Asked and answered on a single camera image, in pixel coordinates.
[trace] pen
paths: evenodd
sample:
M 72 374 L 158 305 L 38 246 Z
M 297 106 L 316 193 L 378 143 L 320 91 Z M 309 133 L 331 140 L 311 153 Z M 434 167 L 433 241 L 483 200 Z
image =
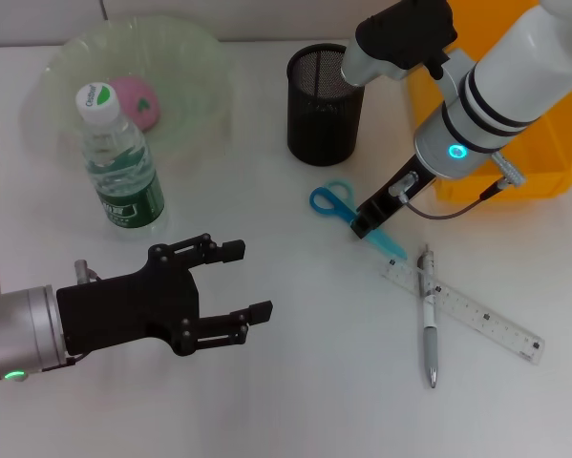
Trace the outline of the pen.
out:
M 419 274 L 419 290 L 423 300 L 423 354 L 424 368 L 432 388 L 436 388 L 438 375 L 438 332 L 436 330 L 434 304 L 434 252 L 428 245 L 421 255 L 417 266 L 423 271 Z

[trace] white table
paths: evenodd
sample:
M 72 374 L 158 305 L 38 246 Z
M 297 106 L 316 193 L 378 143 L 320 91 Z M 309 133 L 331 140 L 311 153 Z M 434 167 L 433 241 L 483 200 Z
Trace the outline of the white table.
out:
M 430 390 L 417 302 L 381 278 L 377 252 L 307 204 L 332 177 L 349 178 L 361 201 L 413 153 L 404 87 L 372 83 L 354 156 L 306 166 L 286 146 L 286 63 L 304 45 L 225 45 L 237 62 L 228 144 L 159 161 L 171 224 L 140 241 L 111 235 L 81 162 L 54 160 L 42 135 L 36 84 L 55 48 L 0 49 L 4 292 L 74 284 L 78 258 L 103 277 L 126 274 L 151 244 L 209 232 L 244 239 L 247 252 L 193 271 L 201 313 L 275 304 L 245 346 L 180 359 L 146 340 L 0 383 L 0 457 L 572 458 L 572 189 L 453 221 L 405 210 L 385 225 L 412 257 L 428 242 L 441 279 L 547 342 L 532 366 L 439 316 Z M 432 191 L 416 203 L 455 208 Z

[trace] yellow bin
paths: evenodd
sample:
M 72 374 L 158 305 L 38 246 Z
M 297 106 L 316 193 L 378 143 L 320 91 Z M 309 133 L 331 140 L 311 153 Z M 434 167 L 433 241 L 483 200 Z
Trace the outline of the yellow bin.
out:
M 538 2 L 449 0 L 449 4 L 454 11 L 458 34 L 454 47 L 479 60 L 526 10 Z M 442 102 L 442 96 L 425 69 L 411 74 L 408 86 L 415 123 L 419 125 Z M 553 198 L 567 191 L 572 186 L 572 93 L 502 151 L 521 169 L 527 182 L 518 189 L 510 187 L 495 198 Z M 441 200 L 473 201 L 499 177 L 498 168 L 488 161 L 467 178 L 437 180 L 434 184 L 436 196 Z

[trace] plastic bottle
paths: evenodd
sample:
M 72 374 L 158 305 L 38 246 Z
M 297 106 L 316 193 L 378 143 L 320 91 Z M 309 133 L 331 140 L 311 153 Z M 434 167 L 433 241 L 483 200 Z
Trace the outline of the plastic bottle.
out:
M 75 104 L 85 121 L 82 150 L 86 170 L 108 220 L 126 232 L 138 233 L 133 231 L 138 228 L 152 232 L 166 216 L 162 215 L 164 198 L 143 134 L 122 113 L 116 91 L 108 84 L 84 86 Z

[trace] pink ball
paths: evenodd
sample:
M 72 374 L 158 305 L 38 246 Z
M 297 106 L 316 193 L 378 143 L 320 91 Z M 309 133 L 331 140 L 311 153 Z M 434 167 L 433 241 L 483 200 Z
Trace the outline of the pink ball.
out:
M 110 85 L 116 90 L 122 111 L 142 131 L 147 131 L 159 121 L 159 98 L 148 83 L 138 76 L 122 76 L 111 81 Z

